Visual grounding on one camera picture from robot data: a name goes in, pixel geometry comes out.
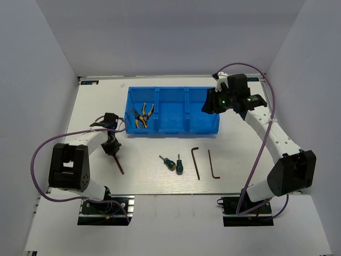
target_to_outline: screwdriver handle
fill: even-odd
[[[183,172],[183,166],[182,166],[182,161],[176,160],[176,172],[177,174],[181,174]]]
[[[172,160],[169,160],[168,158],[165,158],[164,164],[167,165],[167,167],[173,171],[176,167],[175,163]]]

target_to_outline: brown rod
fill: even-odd
[[[220,177],[215,177],[214,174],[213,174],[213,167],[212,167],[212,161],[211,161],[211,154],[208,150],[208,158],[209,158],[209,164],[211,165],[211,173],[212,173],[212,177],[213,179],[220,179]]]
[[[192,148],[192,149],[191,149],[191,152],[192,152],[192,157],[193,157],[194,166],[195,166],[196,171],[197,171],[198,180],[200,180],[199,171],[198,171],[198,167],[197,167],[197,162],[196,162],[196,159],[195,159],[194,154],[193,154],[193,151],[194,151],[194,150],[197,150],[197,149],[199,149],[199,148]]]
[[[122,169],[122,166],[119,164],[117,157],[116,157],[116,156],[113,156],[113,158],[115,159],[115,162],[116,162],[116,164],[117,164],[119,170],[121,171],[121,173],[124,174],[124,171],[123,171],[123,169]]]

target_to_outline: yellow and black pliers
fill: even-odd
[[[136,124],[136,128],[140,128],[139,126],[139,121],[142,122],[142,127],[143,128],[147,128],[147,120],[148,118],[153,114],[154,112],[154,104],[152,105],[150,111],[146,114],[145,113],[145,105],[147,103],[144,103],[142,106],[142,116],[139,114],[139,112],[136,110],[136,108],[134,108],[134,114],[135,114],[135,124]]]

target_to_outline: gray wall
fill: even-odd
[[[311,194],[333,255],[341,255],[341,2],[307,0],[269,69],[277,118],[317,156]]]
[[[267,70],[304,0],[37,3],[78,76],[131,76],[211,74],[233,61]]]
[[[0,3],[0,249],[22,255],[38,192],[30,158],[45,139],[66,130],[77,79],[34,0]],[[36,173],[46,189],[51,145]]]

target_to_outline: blue tray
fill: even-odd
[[[201,112],[210,87],[130,87],[125,120],[129,134],[217,134],[219,115]],[[135,126],[134,108],[142,115],[154,103],[147,128]]]

